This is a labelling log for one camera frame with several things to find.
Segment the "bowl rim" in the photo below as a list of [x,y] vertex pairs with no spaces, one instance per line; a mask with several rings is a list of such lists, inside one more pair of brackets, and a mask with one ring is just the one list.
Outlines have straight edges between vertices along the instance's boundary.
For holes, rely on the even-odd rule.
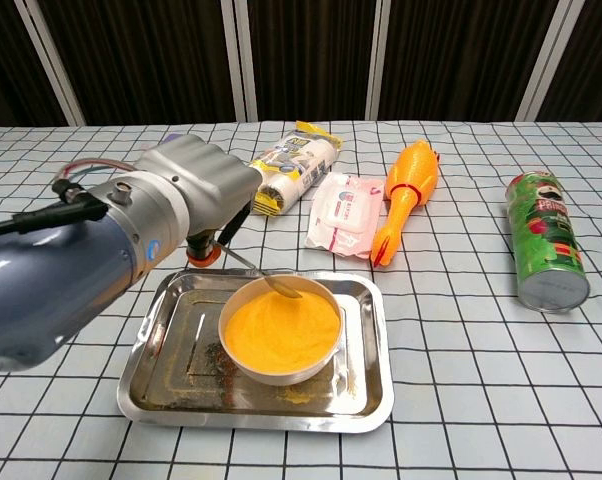
[[[341,307],[339,306],[339,302],[337,302],[337,299],[335,298],[334,294],[328,290],[324,285],[322,285],[321,283],[317,282],[316,280],[312,279],[312,278],[307,278],[301,275],[294,275],[294,274],[275,274],[275,275],[270,275],[272,277],[283,277],[283,278],[294,278],[294,279],[299,279],[303,282],[308,282],[308,283],[312,283],[315,286],[319,287],[320,290],[323,290],[324,293],[326,294],[325,296],[330,298],[332,300],[332,302],[334,302],[333,306],[336,306],[336,313],[337,316],[339,317],[339,333],[337,334],[337,337],[334,340],[334,343],[332,344],[332,347],[330,348],[330,350],[328,350],[328,352],[321,357],[319,360],[317,360],[316,362],[312,363],[311,365],[308,365],[307,367],[303,367],[302,369],[299,370],[290,370],[288,372],[277,372],[277,373],[271,373],[271,372],[262,372],[260,370],[256,370],[252,367],[249,367],[248,365],[246,365],[244,362],[238,360],[230,351],[230,349],[228,348],[228,346],[225,343],[225,331],[222,332],[221,331],[221,322],[219,321],[217,324],[217,333],[219,335],[219,340],[221,341],[221,346],[223,347],[223,350],[225,351],[225,353],[230,357],[230,359],[236,363],[238,366],[240,366],[241,368],[244,368],[252,373],[255,373],[257,375],[264,375],[267,377],[272,377],[272,378],[280,378],[280,377],[288,377],[290,375],[298,375],[300,373],[305,373],[309,370],[312,370],[313,368],[316,368],[318,365],[321,364],[325,364],[327,362],[327,360],[329,360],[337,351],[338,347],[339,347],[339,342],[341,341],[341,337],[343,335],[343,331],[345,329],[345,325],[344,325],[344,321],[343,321],[343,315],[341,315]],[[228,302],[232,299],[232,297],[234,297],[235,295],[238,295],[239,292],[241,292],[244,289],[247,289],[249,286],[253,285],[254,283],[257,282],[264,282],[265,283],[265,278],[263,277],[259,277],[256,278],[248,283],[246,283],[245,285],[243,285],[241,288],[239,288],[236,292],[234,292],[230,298],[228,298],[228,301],[225,303],[225,305],[223,305],[223,308],[221,309],[221,314],[219,315],[219,319],[221,317],[221,315],[223,314],[223,311],[225,310]]]

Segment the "pink wipes package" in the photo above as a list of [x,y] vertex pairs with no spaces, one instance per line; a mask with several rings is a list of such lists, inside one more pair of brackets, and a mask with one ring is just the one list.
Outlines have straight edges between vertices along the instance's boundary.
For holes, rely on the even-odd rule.
[[314,195],[305,245],[368,258],[383,202],[383,183],[329,173]]

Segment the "pringles can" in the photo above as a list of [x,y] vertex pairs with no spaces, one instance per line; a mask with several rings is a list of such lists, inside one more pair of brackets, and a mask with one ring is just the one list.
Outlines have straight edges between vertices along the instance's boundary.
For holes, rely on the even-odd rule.
[[590,293],[562,187],[548,172],[516,177],[506,190],[519,299],[543,312],[565,312]]

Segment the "metal spoon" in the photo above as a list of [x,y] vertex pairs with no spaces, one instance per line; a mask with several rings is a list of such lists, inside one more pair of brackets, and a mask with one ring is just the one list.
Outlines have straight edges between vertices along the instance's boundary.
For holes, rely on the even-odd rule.
[[232,258],[238,260],[239,262],[241,262],[242,264],[244,264],[246,267],[254,270],[259,275],[261,275],[265,279],[265,281],[268,282],[268,285],[270,285],[270,288],[272,290],[280,293],[284,297],[301,298],[301,294],[299,292],[297,292],[295,289],[288,287],[285,283],[277,280],[276,277],[272,277],[272,276],[268,275],[263,270],[261,270],[259,267],[257,267],[255,264],[253,264],[249,260],[243,258],[238,253],[235,253],[234,251],[230,250],[225,245],[221,245],[219,242],[215,242],[215,243],[218,245],[218,247],[221,250],[223,250],[225,253],[227,253],[228,255],[230,255]]

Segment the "white bowl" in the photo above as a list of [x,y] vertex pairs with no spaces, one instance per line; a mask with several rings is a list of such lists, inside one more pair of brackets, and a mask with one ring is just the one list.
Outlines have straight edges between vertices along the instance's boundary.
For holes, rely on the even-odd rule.
[[341,309],[337,301],[334,298],[334,295],[321,285],[319,282],[315,282],[314,280],[310,280],[309,278],[299,277],[296,275],[274,275],[278,279],[281,279],[285,282],[286,285],[289,285],[291,288],[295,290],[300,290],[304,292],[315,293],[325,298],[332,308],[334,308],[335,313],[339,316],[339,334],[334,341],[334,345],[328,351],[328,353],[317,362],[312,365],[305,367],[301,370],[296,370],[292,372],[286,373],[264,373],[258,370],[254,370],[253,368],[248,367],[243,364],[239,360],[237,360],[230,349],[225,344],[225,327],[230,321],[230,318],[236,313],[236,311],[245,305],[250,300],[262,295],[264,293],[271,292],[272,289],[268,286],[267,282],[263,278],[259,278],[254,280],[239,290],[237,290],[228,300],[228,302],[221,310],[221,315],[219,316],[219,339],[221,339],[221,345],[223,345],[223,349],[228,354],[228,356],[232,359],[232,361],[239,367],[239,369],[245,373],[250,378],[257,380],[258,382],[265,383],[267,385],[294,385],[295,383],[303,382],[313,375],[317,374],[326,364],[330,361],[332,356],[337,351],[339,346],[339,340],[341,339],[341,335],[343,334],[343,318],[341,317]]

